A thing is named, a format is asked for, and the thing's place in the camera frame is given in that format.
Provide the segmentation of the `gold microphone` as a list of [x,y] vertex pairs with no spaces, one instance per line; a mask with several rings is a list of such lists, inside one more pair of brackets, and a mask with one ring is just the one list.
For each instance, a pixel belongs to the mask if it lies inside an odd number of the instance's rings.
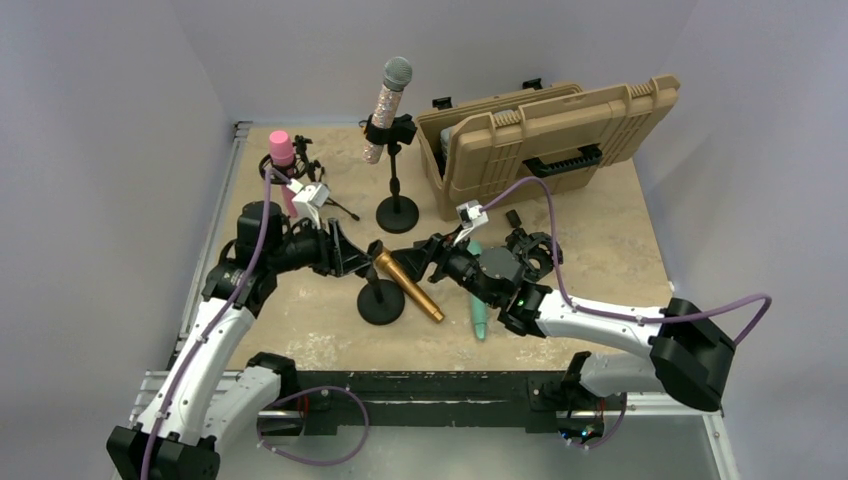
[[437,324],[441,324],[445,320],[441,308],[421,287],[412,281],[381,240],[376,240],[369,245],[368,254],[372,257],[376,268],[394,280],[430,320]]

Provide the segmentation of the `black stand for glitter mic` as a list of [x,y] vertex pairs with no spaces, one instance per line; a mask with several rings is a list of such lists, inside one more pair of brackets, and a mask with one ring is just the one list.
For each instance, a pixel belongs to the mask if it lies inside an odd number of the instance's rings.
[[391,234],[410,231],[419,220],[417,204],[400,193],[401,184],[397,175],[396,159],[403,145],[410,145],[415,139],[418,127],[409,114],[395,117],[389,127],[379,127],[374,123],[374,115],[367,118],[365,138],[372,144],[386,147],[390,158],[389,180],[390,196],[378,205],[375,218],[381,229]]

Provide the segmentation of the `black stand for gold mic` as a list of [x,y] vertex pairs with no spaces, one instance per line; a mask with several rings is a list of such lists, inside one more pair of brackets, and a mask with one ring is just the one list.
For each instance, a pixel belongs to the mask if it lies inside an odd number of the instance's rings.
[[357,296],[357,311],[367,323],[389,325],[398,320],[405,309],[403,289],[393,280],[380,278],[371,264],[365,270],[366,284]]

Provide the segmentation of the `teal microphone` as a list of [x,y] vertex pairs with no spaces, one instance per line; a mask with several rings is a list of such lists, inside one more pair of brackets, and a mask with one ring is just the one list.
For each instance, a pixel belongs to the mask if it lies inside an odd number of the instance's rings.
[[[482,245],[476,240],[471,240],[467,250],[472,254],[480,254]],[[485,341],[488,331],[487,306],[474,294],[470,295],[470,319],[475,338],[481,342]]]

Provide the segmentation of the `glitter silver microphone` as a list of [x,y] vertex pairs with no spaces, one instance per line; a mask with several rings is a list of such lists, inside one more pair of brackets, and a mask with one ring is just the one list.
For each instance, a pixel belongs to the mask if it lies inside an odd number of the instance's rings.
[[385,137],[394,121],[403,92],[412,80],[413,68],[405,57],[392,57],[385,66],[383,80],[374,111],[365,127],[366,143],[362,159],[368,164],[379,162]]

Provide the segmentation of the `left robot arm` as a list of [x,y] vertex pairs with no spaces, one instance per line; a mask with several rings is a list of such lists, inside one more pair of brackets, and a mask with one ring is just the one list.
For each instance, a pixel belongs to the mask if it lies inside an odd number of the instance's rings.
[[208,273],[194,325],[164,383],[130,427],[116,427],[107,452],[122,479],[214,479],[223,454],[266,406],[284,409],[300,385],[293,360],[255,355],[234,385],[219,385],[236,347],[277,287],[280,274],[363,275],[370,257],[336,220],[289,222],[274,202],[245,205],[237,234]]

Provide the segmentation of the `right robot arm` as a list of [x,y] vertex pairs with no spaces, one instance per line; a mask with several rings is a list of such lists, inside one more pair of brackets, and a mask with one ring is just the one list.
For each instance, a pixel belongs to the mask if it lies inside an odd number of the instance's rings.
[[576,407],[624,392],[660,392],[705,412],[722,406],[737,344],[711,314],[672,298],[664,307],[630,307],[575,296],[537,283],[531,263],[509,246],[471,252],[435,234],[391,253],[413,281],[450,279],[519,336],[573,338],[617,349],[589,355],[564,376],[561,392]]

